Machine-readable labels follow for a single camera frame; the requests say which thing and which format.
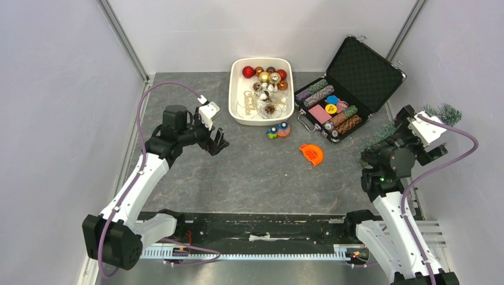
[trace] open case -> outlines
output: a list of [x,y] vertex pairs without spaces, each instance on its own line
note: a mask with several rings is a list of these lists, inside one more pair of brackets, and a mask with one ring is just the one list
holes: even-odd
[[[325,76],[299,89],[295,92],[295,95],[322,79],[327,80],[329,85],[334,86],[332,95],[347,102],[348,106],[357,107],[357,116],[362,121],[344,134],[333,134],[333,132],[323,127],[325,122],[320,122],[310,113],[310,109],[315,107],[325,109],[328,104],[326,98],[319,100],[310,107],[306,107],[303,101],[295,96],[295,107],[300,111],[298,120],[310,132],[320,131],[323,137],[332,143],[338,143],[364,125],[370,115],[381,109],[395,90],[404,82],[406,74],[365,45],[361,39],[355,36],[347,36],[329,64]],[[314,125],[312,128],[303,121],[303,116]]]

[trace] orange toy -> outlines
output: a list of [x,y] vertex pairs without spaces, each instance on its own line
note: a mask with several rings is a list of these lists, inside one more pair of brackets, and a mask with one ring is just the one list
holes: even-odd
[[324,160],[324,152],[317,145],[303,144],[300,150],[303,152],[304,157],[313,163],[313,166],[319,165]]

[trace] red ornament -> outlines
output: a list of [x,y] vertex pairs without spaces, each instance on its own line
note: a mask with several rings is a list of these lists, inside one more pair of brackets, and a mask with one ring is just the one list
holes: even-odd
[[287,72],[283,69],[277,70],[276,73],[280,74],[280,78],[282,80],[285,80],[287,78]]
[[256,70],[252,66],[245,66],[241,72],[245,78],[252,78],[256,74]]

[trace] plastic tray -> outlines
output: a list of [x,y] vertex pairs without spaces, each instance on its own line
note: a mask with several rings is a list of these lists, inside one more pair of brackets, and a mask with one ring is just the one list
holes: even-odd
[[[286,94],[286,111],[283,113],[273,113],[272,118],[263,119],[252,111],[250,115],[245,114],[244,92],[251,91],[252,85],[257,81],[257,77],[250,79],[242,75],[242,70],[247,65],[255,67],[274,67],[283,69],[287,72],[288,88],[284,91]],[[229,81],[229,113],[240,124],[249,126],[270,126],[277,125],[286,121],[294,112],[294,83],[292,81],[292,69],[289,62],[281,58],[244,58],[235,61],[231,68],[231,79]]]

